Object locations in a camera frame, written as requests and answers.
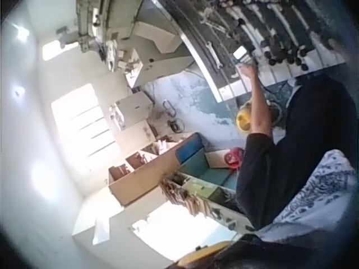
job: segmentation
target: hand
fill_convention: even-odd
[[[254,64],[244,64],[239,69],[243,75],[251,80],[258,77],[258,69]]]

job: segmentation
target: workbench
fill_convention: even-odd
[[[333,39],[325,31],[325,25],[310,8],[308,1],[277,1],[280,4],[250,0],[227,1],[234,2],[229,8],[218,7],[220,1],[152,2],[171,22],[190,50],[217,102],[251,91],[249,80],[238,72],[233,57],[233,53],[242,45],[257,61],[263,86],[344,62],[343,57],[329,45]],[[224,28],[224,33],[219,27],[203,23],[200,14],[208,7],[212,8],[208,19],[212,24]],[[273,36],[279,37],[278,46],[288,56],[294,56],[295,61],[293,57],[284,59],[273,56],[275,45],[268,44]],[[222,64],[221,68],[217,67],[216,60],[206,47],[208,42],[212,43]]]

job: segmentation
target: yellow bucket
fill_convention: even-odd
[[[237,114],[237,127],[243,133],[251,131],[251,109],[249,105],[244,105]]]

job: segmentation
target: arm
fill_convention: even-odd
[[[251,133],[262,133],[271,136],[270,111],[260,86],[257,68],[252,65],[244,65],[240,68],[240,71],[251,81]]]

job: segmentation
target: person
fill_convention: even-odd
[[[252,107],[236,200],[256,231],[186,268],[344,268],[331,264],[357,230],[352,99],[326,75],[293,84],[286,135],[275,145],[257,69],[240,72],[251,81]]]

